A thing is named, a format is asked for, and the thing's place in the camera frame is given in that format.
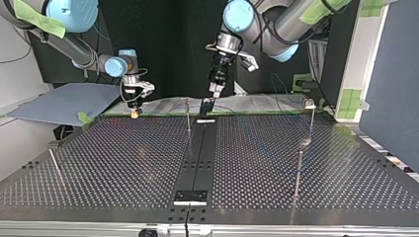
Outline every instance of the black curtain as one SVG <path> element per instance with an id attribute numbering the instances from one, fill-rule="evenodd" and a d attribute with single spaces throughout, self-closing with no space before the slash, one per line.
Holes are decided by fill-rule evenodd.
<path id="1" fill-rule="evenodd" d="M 149 70 L 143 80 L 156 86 L 149 98 L 155 100 L 206 95 L 213 53 L 205 47 L 217 36 L 225 3 L 101 0 L 100 6 L 114 50 L 137 50 L 140 67 Z"/>

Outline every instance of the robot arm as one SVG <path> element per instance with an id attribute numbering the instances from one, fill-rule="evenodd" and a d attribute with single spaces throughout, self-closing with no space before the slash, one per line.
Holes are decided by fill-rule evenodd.
<path id="1" fill-rule="evenodd" d="M 131 116 L 137 118 L 142 106 L 142 99 L 154 91 L 154 86 L 140 80 L 136 51 L 120 50 L 119 56 L 98 54 L 84 40 L 72 33 L 84 33 L 93 27 L 99 14 L 98 0 L 24 0 L 37 12 L 60 20 L 66 32 L 61 39 L 48 34 L 31 23 L 19 20 L 15 16 L 14 0 L 0 1 L 0 16 L 22 30 L 30 31 L 69 57 L 76 67 L 104 72 L 112 77 L 122 77 L 125 94 L 122 95 L 131 109 Z"/>
<path id="2" fill-rule="evenodd" d="M 216 42 L 207 46 L 218 54 L 209 74 L 212 97 L 219 97 L 227 80 L 227 67 L 236 57 L 242 58 L 241 65 L 249 72 L 259 68 L 255 58 L 241 50 L 245 40 L 259 43 L 261 51 L 277 61 L 290 60 L 298 50 L 299 39 L 313 27 L 302 22 L 300 17 L 314 1 L 230 0 L 224 8 L 223 25 Z M 322 3 L 337 13 L 327 0 Z M 286 8 L 284 13 L 275 22 L 265 19 L 263 13 L 277 6 Z"/>

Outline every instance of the green tape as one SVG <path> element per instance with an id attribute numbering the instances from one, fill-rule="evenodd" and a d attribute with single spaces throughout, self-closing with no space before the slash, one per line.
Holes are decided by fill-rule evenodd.
<path id="1" fill-rule="evenodd" d="M 336 10 L 341 9 L 345 5 L 347 5 L 351 0 L 327 0 L 328 3 Z M 326 17 L 327 15 L 331 15 L 332 12 L 327 9 L 326 6 L 321 2 L 321 0 L 314 0 L 311 5 L 305 10 L 299 20 L 309 24 L 315 25 L 321 19 Z"/>
<path id="2" fill-rule="evenodd" d="M 22 0 L 15 0 L 14 8 L 17 19 L 29 22 L 44 32 L 53 34 L 61 39 L 64 38 L 65 26 L 63 22 L 40 14 Z"/>
<path id="3" fill-rule="evenodd" d="M 79 117 L 79 120 L 82 121 L 84 124 L 89 124 L 94 121 L 94 119 L 88 117 L 86 113 L 84 112 L 79 112 L 78 117 Z"/>
<path id="4" fill-rule="evenodd" d="M 297 81 L 306 81 L 306 82 L 310 82 L 312 81 L 313 78 L 311 77 L 311 73 L 307 73 L 307 74 L 296 74 L 293 76 L 293 91 L 294 92 L 305 92 L 305 93 L 309 93 L 310 89 L 302 89 L 301 87 L 297 86 L 296 82 Z"/>
<path id="5" fill-rule="evenodd" d="M 379 17 L 381 16 L 384 5 L 384 0 L 364 0 L 361 7 L 360 17 Z"/>
<path id="6" fill-rule="evenodd" d="M 339 105 L 338 119 L 354 119 L 361 106 L 361 90 L 345 89 Z"/>

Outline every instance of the blue cloth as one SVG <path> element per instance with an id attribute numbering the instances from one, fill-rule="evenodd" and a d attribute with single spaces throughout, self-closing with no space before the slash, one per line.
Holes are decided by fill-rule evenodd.
<path id="1" fill-rule="evenodd" d="M 67 84 L 20 106 L 7 116 L 82 126 L 84 123 L 79 120 L 78 113 L 82 112 L 90 118 L 95 118 L 119 95 L 118 86 L 89 83 Z"/>

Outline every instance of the dark background panel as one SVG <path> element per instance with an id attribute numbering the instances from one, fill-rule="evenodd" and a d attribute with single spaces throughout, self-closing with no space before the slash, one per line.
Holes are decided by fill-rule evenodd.
<path id="1" fill-rule="evenodd" d="M 338 102 L 359 6 L 360 1 L 354 0 L 343 14 L 333 16 L 321 78 L 321 88 L 333 106 Z"/>
<path id="2" fill-rule="evenodd" d="M 419 171 L 419 1 L 391 3 L 367 94 L 361 130 Z"/>
<path id="3" fill-rule="evenodd" d="M 308 66 L 308 43 L 301 44 L 298 51 L 288 62 L 278 62 L 259 50 L 259 44 L 246 42 L 244 49 L 254 55 L 260 69 L 249 73 L 246 69 L 238 65 L 237 82 L 249 94 L 275 93 L 271 83 L 272 73 L 276 73 L 284 84 L 287 91 L 293 88 L 293 76 L 296 74 L 309 73 Z M 278 93 L 285 93 L 286 90 L 277 80 L 275 80 Z"/>
<path id="4" fill-rule="evenodd" d="M 114 49 L 135 48 L 140 66 L 149 69 L 143 80 L 156 86 L 152 100 L 206 94 L 213 53 L 205 47 L 216 38 L 225 3 L 102 0 L 100 4 Z"/>
<path id="5" fill-rule="evenodd" d="M 155 92 L 147 100 L 180 96 L 201 98 L 209 88 L 208 74 L 214 55 L 205 50 L 205 46 L 216 39 L 226 2 L 100 0 L 100 32 L 112 41 L 99 38 L 94 29 L 81 37 L 93 48 L 97 48 L 99 40 L 99 53 L 117 54 L 121 48 L 136 49 L 140 67 L 149 69 L 142 79 L 156 86 Z M 327 70 L 331 72 L 325 72 L 322 83 L 328 90 L 326 94 L 339 91 L 336 85 L 340 84 L 335 82 L 341 80 L 343 74 L 357 9 L 358 4 L 352 4 L 344 15 L 332 19 L 333 29 L 326 58 Z M 86 81 L 83 71 L 75 68 L 64 55 L 38 39 L 32 42 L 44 82 L 62 84 Z M 248 73 L 238 63 L 231 66 L 231 80 L 223 94 L 232 95 L 234 80 L 251 94 L 273 93 L 271 74 L 274 72 L 290 91 L 294 75 L 309 72 L 307 48 L 307 43 L 302 44 L 290 61 L 280 63 L 260 52 L 258 44 L 247 41 L 244 50 L 255 55 L 260 70 Z M 111 80 L 103 74 L 98 81 L 95 72 L 89 72 L 87 82 L 109 83 Z M 276 84 L 278 92 L 284 93 L 285 88 Z"/>

